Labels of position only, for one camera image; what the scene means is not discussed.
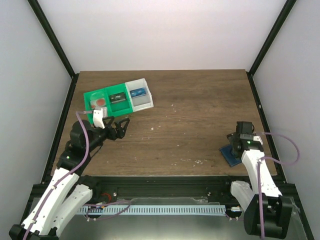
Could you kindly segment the blue card holder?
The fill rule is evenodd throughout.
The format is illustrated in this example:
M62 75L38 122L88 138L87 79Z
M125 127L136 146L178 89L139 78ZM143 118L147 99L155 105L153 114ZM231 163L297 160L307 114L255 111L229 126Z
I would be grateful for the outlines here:
M241 159L235 157L233 154L232 146L230 144L221 147L219 151L231 168L242 163Z

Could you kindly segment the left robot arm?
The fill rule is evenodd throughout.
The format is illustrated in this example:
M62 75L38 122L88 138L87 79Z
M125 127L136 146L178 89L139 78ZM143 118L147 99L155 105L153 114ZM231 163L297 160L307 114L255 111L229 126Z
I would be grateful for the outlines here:
M93 123L78 119L39 202L22 223L11 227L9 237L58 240L78 210L92 199L98 199L102 192L94 177L83 175L92 160L91 152L102 147L105 140L122 139L129 123L129 118L115 121L113 116L98 117Z

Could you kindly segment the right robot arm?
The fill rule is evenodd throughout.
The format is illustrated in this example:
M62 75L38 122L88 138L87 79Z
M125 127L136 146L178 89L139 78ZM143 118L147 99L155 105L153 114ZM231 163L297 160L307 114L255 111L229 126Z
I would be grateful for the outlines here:
M231 153L240 158L250 182L236 180L230 192L244 215L244 229L248 235L285 239L293 210L290 198L283 196L276 186L265 162L263 141L254 133L252 122L238 121L235 132L227 135Z

